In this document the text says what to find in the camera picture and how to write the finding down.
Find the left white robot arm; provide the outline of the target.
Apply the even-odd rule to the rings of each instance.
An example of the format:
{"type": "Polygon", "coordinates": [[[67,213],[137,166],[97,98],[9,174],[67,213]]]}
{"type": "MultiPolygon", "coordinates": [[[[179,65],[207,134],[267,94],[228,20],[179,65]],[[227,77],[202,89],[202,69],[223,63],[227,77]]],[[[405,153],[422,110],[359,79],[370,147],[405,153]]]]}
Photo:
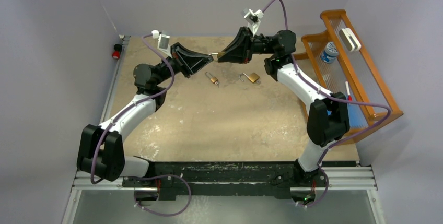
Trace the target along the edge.
{"type": "Polygon", "coordinates": [[[163,105],[167,90],[160,86],[162,82],[174,80],[176,74],[190,78],[212,61],[211,55],[194,52],[175,43],[170,47],[168,57],[162,58],[159,64],[135,66],[135,96],[113,117],[99,125],[85,126],[80,138],[77,169],[99,180],[135,177],[143,187],[153,185],[156,173],[148,168],[149,161],[125,155],[123,143],[144,119],[163,105]]]}

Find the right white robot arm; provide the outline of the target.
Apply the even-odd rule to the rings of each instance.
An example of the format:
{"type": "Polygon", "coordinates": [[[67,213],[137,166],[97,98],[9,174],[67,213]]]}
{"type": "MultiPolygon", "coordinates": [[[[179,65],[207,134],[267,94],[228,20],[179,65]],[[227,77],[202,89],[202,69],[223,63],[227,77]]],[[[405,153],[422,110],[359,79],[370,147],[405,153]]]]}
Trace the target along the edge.
{"type": "Polygon", "coordinates": [[[306,106],[309,141],[293,172],[294,181],[305,186],[313,180],[313,171],[319,169],[326,149],[341,139],[350,125],[345,96],[321,87],[298,67],[293,56],[295,44],[296,35],[290,30],[280,30],[274,36],[255,36],[249,28],[241,27],[233,41],[217,54],[217,61],[246,64],[254,54],[269,54],[264,59],[266,73],[306,106]]]}

